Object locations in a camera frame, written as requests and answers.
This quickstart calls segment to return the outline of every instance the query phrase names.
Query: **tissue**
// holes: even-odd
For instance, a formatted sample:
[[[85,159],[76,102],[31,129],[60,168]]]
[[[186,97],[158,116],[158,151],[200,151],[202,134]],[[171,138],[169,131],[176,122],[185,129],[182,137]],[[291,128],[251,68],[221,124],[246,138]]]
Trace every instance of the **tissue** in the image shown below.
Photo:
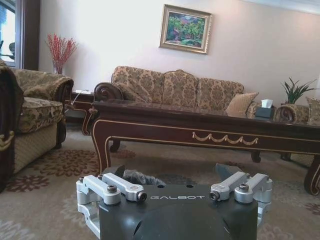
[[[261,100],[261,104],[263,108],[270,109],[272,107],[272,103],[273,103],[273,100],[270,100],[270,99]]]

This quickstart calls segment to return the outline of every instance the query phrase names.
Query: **red flower arrangement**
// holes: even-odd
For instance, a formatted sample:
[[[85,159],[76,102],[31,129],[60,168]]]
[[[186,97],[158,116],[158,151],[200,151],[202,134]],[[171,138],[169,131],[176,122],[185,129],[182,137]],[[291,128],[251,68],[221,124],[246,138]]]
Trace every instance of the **red flower arrangement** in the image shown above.
[[[78,47],[76,41],[73,38],[66,39],[56,34],[53,34],[53,36],[48,34],[45,43],[51,53],[54,72],[61,74],[64,64]]]

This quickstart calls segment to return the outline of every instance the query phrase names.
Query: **patterned armchair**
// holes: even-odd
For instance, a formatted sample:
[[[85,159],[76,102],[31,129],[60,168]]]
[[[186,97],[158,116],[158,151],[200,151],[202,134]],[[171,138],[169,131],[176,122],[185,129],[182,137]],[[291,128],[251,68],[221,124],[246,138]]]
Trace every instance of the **patterned armchair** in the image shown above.
[[[0,192],[13,173],[66,138],[63,102],[73,80],[0,61]]]
[[[102,82],[95,88],[95,99],[125,99],[136,102],[224,111],[236,94],[243,94],[238,82],[198,78],[183,70],[166,73],[130,66],[115,68],[111,83]],[[254,114],[253,102],[247,114]]]

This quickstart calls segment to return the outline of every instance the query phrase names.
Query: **screw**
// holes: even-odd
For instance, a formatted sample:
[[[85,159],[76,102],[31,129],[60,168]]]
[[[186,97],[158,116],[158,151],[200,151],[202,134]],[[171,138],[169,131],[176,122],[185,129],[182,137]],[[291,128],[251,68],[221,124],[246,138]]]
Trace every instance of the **screw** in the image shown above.
[[[109,185],[109,186],[106,188],[106,190],[108,191],[108,193],[114,194],[114,193],[117,192],[117,187],[114,186],[114,185]]]
[[[239,185],[239,189],[240,189],[242,192],[248,192],[248,191],[249,191],[249,185],[242,183],[242,184]]]
[[[209,193],[209,198],[212,201],[217,201],[220,198],[220,194],[217,191],[212,191],[212,192]]]
[[[136,196],[138,202],[144,202],[147,199],[147,194],[143,191],[139,192]]]

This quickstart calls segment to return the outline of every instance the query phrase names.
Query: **green plant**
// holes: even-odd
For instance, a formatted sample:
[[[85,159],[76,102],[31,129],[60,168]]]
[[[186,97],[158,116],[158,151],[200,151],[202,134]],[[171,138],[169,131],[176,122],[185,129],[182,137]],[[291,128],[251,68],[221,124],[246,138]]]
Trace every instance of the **green plant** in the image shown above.
[[[307,83],[298,86],[296,81],[294,82],[291,77],[289,77],[290,85],[287,82],[284,82],[284,85],[281,83],[281,85],[284,87],[286,95],[288,97],[287,104],[295,104],[295,102],[305,93],[311,90],[317,90],[318,88],[310,88],[310,84],[314,83],[317,79],[308,81]]]

